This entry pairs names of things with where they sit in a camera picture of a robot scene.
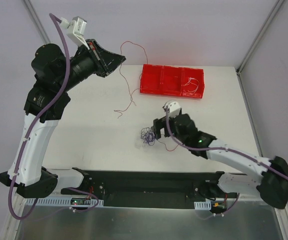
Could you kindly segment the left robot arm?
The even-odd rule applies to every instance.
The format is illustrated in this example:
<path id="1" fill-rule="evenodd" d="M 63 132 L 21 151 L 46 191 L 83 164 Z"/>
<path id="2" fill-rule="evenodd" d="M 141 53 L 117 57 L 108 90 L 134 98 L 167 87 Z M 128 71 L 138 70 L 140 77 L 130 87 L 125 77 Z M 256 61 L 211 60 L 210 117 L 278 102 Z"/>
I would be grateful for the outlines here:
<path id="1" fill-rule="evenodd" d="M 86 173 L 78 168 L 46 169 L 42 166 L 50 137 L 70 102 L 68 91 L 92 74 L 105 78 L 124 61 L 123 55 L 109 52 L 96 40 L 86 40 L 70 58 L 70 73 L 67 85 L 59 99 L 45 112 L 63 85 L 66 58 L 56 44 L 41 46 L 35 53 L 31 66 L 36 82 L 29 91 L 24 105 L 23 142 L 18 149 L 20 164 L 13 163 L 8 171 L 0 173 L 0 182 L 7 187 L 14 185 L 16 192 L 25 199 L 45 198 L 54 190 L 73 188 L 78 194 L 89 190 Z"/>

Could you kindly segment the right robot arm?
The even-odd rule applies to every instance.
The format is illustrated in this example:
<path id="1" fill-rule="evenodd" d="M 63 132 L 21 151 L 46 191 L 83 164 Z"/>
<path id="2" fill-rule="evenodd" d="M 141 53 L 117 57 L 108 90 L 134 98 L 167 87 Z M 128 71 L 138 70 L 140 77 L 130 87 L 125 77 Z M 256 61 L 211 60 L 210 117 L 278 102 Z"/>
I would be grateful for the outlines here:
<path id="1" fill-rule="evenodd" d="M 200 131 L 188 114 L 155 119 L 152 131 L 156 139 L 171 137 L 191 154 L 228 165 L 240 174 L 223 173 L 209 184 L 209 193 L 220 197 L 224 193 L 238 193 L 261 198 L 276 209 L 288 203 L 288 164 L 282 158 L 256 156 L 230 147 L 215 136 Z"/>

